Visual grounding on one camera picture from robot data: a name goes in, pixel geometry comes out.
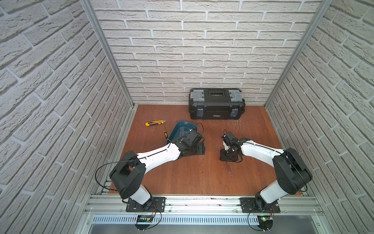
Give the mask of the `teal plastic storage tray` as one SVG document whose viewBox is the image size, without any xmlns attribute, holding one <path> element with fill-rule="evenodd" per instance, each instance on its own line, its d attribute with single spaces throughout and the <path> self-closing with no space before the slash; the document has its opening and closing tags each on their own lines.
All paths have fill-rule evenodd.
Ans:
<svg viewBox="0 0 374 234">
<path fill-rule="evenodd" d="M 171 143 L 173 140 L 178 139 L 186 134 L 188 134 L 192 129 L 198 130 L 197 125 L 190 123 L 188 121 L 179 121 L 173 128 L 172 132 L 169 134 L 166 145 Z"/>
</svg>

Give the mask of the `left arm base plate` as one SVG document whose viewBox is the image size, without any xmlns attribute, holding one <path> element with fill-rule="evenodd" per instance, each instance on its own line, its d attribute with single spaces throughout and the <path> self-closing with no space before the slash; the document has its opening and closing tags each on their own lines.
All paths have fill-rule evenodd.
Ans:
<svg viewBox="0 0 374 234">
<path fill-rule="evenodd" d="M 164 212 L 166 204 L 166 197 L 151 197 L 143 205 L 139 204 L 135 200 L 129 198 L 127 201 L 126 212 L 129 213 L 143 213 L 143 212 Z"/>
</svg>

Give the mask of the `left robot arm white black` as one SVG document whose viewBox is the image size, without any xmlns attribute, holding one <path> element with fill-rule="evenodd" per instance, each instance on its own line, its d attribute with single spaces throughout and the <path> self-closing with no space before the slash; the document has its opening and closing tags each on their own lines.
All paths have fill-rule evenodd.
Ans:
<svg viewBox="0 0 374 234">
<path fill-rule="evenodd" d="M 199 146 L 203 145 L 205 138 L 197 130 L 192 129 L 180 138 L 173 139 L 165 146 L 145 153 L 128 151 L 119 161 L 105 163 L 95 171 L 95 182 L 102 188 L 111 190 L 102 185 L 97 178 L 101 168 L 113 164 L 110 178 L 122 199 L 131 199 L 141 206 L 149 206 L 153 197 L 142 185 L 144 175 L 167 162 L 176 161 L 184 157 L 196 155 Z"/>
</svg>

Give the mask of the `clear stencil ruler with holes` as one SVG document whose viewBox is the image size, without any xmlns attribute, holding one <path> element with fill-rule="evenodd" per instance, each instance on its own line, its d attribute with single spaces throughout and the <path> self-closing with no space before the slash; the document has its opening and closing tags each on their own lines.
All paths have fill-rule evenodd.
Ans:
<svg viewBox="0 0 374 234">
<path fill-rule="evenodd" d="M 189 132 L 189 131 L 186 130 L 185 127 L 180 127 L 180 128 L 179 128 L 179 132 L 178 132 L 178 133 L 179 133 L 178 138 L 185 136 L 188 132 Z"/>
</svg>

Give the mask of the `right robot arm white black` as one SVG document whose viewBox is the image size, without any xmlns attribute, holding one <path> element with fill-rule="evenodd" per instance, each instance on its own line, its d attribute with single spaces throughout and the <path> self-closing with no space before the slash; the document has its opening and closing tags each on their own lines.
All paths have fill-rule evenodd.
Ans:
<svg viewBox="0 0 374 234">
<path fill-rule="evenodd" d="M 271 148 L 253 140 L 236 138 L 232 132 L 222 136 L 224 149 L 220 150 L 220 161 L 241 162 L 251 157 L 274 168 L 276 180 L 255 195 L 252 209 L 263 212 L 273 210 L 277 200 L 294 195 L 312 181 L 313 176 L 299 153 L 293 149 Z"/>
</svg>

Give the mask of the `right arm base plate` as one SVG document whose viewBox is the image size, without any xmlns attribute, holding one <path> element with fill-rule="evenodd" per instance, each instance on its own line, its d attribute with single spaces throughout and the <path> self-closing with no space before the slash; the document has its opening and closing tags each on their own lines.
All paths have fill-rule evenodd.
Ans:
<svg viewBox="0 0 374 234">
<path fill-rule="evenodd" d="M 278 200 L 272 203 L 266 203 L 260 197 L 239 198 L 243 213 L 280 213 Z"/>
</svg>

